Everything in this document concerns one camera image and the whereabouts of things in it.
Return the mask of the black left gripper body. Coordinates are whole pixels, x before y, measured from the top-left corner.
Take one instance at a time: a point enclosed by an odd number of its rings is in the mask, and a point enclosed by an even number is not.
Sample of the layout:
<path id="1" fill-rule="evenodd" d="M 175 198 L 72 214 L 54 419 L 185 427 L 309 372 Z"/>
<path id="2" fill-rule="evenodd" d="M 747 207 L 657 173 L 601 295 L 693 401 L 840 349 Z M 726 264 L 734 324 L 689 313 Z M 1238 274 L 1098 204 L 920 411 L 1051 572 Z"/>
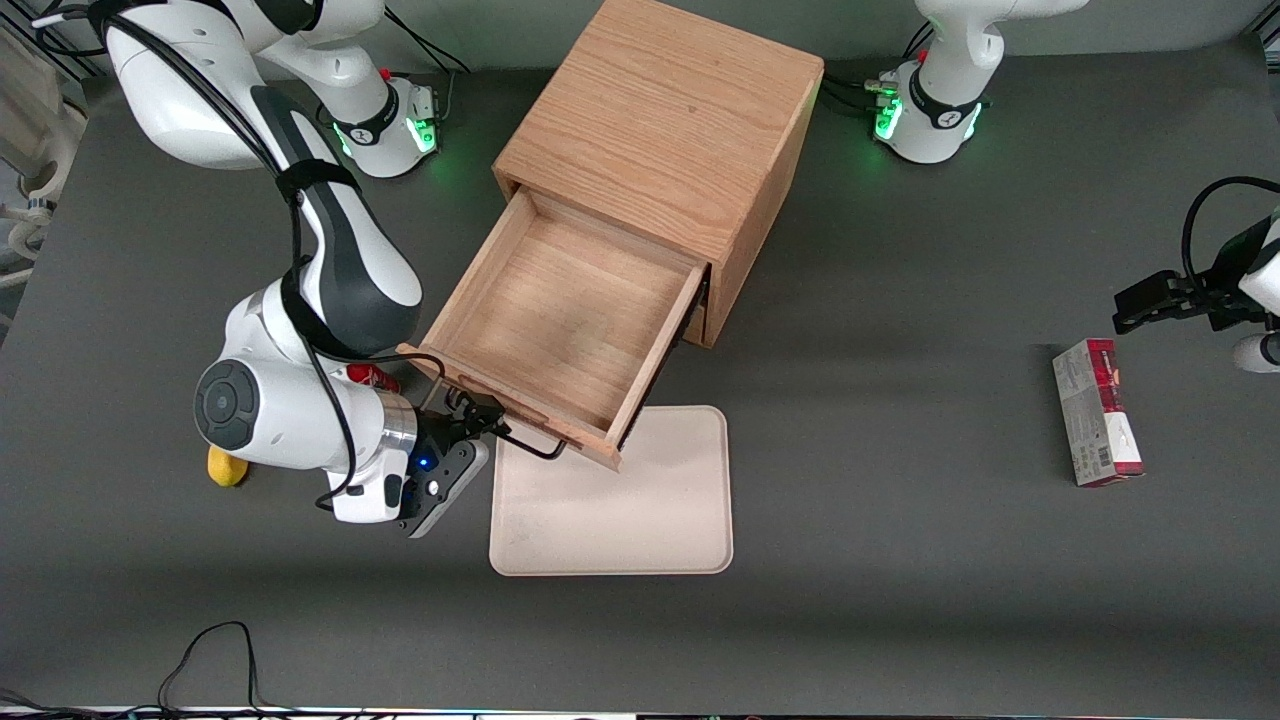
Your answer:
<path id="1" fill-rule="evenodd" d="M 1206 316 L 1211 331 L 1240 324 L 1262 325 L 1270 331 L 1271 313 L 1240 288 L 1248 269 L 1248 265 L 1211 266 L 1192 273 L 1187 268 L 1190 293 L 1185 318 Z"/>

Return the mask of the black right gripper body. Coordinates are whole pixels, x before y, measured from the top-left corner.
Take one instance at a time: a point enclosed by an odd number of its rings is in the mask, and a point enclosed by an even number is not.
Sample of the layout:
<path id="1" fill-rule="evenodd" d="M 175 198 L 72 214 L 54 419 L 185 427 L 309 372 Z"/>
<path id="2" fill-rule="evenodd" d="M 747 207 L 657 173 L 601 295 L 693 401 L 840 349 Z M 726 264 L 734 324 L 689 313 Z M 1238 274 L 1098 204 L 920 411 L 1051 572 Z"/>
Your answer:
<path id="1" fill-rule="evenodd" d="M 416 436 L 408 482 L 415 496 L 456 496 L 479 474 L 479 446 L 460 434 L 458 419 L 425 407 L 413 410 Z"/>

